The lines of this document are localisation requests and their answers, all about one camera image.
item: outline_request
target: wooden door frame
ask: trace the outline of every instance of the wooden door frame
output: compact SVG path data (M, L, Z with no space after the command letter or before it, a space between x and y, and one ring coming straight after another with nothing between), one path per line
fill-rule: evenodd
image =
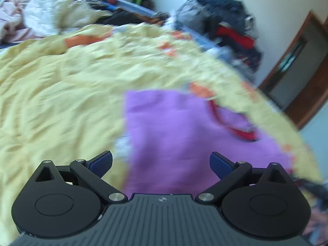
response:
M326 55L326 57L324 58L324 60L321 62L321 64L319 65L319 68L323 65L323 64L327 64L327 59L328 59L328 54ZM295 123L296 127L300 130L302 129L311 119L312 117L321 109L321 107L326 103L328 99L328 88L322 93L321 97L319 97L319 99L317 99L314 103L314 105L308 110L308 112L302 117L302 119L298 122ZM288 110L288 108L290 106L292 106L293 102L291 102L291 104L286 108L285 113L288 115L288 113L286 112Z
M267 85L270 83L270 80L272 79L272 77L274 76L274 74L278 71L279 65L280 63L284 60L284 58L286 57L287 54L290 53L290 51L295 47L295 45L297 44L297 42L299 41L299 39L301 38L302 34L304 33L304 30L306 28L306 26L310 23L310 21L312 21L314 24L316 24L316 26L320 29L320 31L327 37L328 39L328 17L326 22L323 24L321 23L321 21L319 20L319 18L315 15L315 13L311 10L309 12L309 14L307 15L304 23L302 24L300 30L298 31L298 33L296 34L296 36L294 37L293 41L291 42L291 44L289 45L289 47L287 48L286 52L283 54L283 56L279 59L279 61L276 63L276 65L273 67L273 69L271 70L271 72L268 74L268 76L263 80L263 82L260 84L259 89L262 91L265 91L265 88L267 87Z

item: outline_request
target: pile of clothes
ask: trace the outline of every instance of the pile of clothes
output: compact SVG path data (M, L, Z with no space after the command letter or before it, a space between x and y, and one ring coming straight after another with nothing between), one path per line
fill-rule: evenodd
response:
M253 81L262 54L255 41L258 31L255 17L247 14L243 3L235 0L190 0L177 11L177 25L185 25L200 34L208 34L209 39L219 40L221 52L247 79Z
M19 43L37 36L23 24L27 0L0 0L0 42Z
M255 47L258 32L255 18L246 13L240 1L235 0L197 0L210 13L208 21L209 38L221 38L221 47L230 47L234 52L232 65L242 66L256 72L262 54Z
M0 14L0 44L75 32L89 24L162 25L168 17L143 16L118 8L109 0L0 0Z

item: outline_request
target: circular pad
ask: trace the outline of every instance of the circular pad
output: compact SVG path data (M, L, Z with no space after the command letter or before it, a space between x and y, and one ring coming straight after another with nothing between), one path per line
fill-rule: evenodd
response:
M41 197L35 203L35 208L41 214L57 216L67 213L73 207L73 200L63 194L49 194Z
M68 237L88 228L98 218L101 203L91 190L52 180L23 189L13 204L18 229L36 237Z
M265 239L302 234L311 214L297 188L267 182L233 190L222 201L222 214L237 229Z

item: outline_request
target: pink clothing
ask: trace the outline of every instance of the pink clothing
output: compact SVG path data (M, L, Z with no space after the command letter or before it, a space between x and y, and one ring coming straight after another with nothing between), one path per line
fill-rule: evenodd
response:
M19 43L38 38L23 25L23 7L23 0L5 0L0 6L0 42Z
M171 90L128 91L125 113L131 135L130 171L124 193L192 194L196 196L219 181L210 168L217 151L232 162L247 161L254 167L291 160L273 138L255 128L257 141L237 137L218 122L207 100ZM221 119L239 129L247 119L226 109Z
M303 235L308 235L320 228L318 240L315 245L324 245L328 242L328 213L321 212L318 207L312 209L312 214Z

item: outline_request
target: white blanket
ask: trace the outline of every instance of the white blanket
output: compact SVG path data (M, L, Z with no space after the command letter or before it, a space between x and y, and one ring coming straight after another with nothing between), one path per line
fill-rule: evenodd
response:
M24 11L24 24L38 36L60 34L64 28L94 24L109 11L93 10L85 1L31 0Z

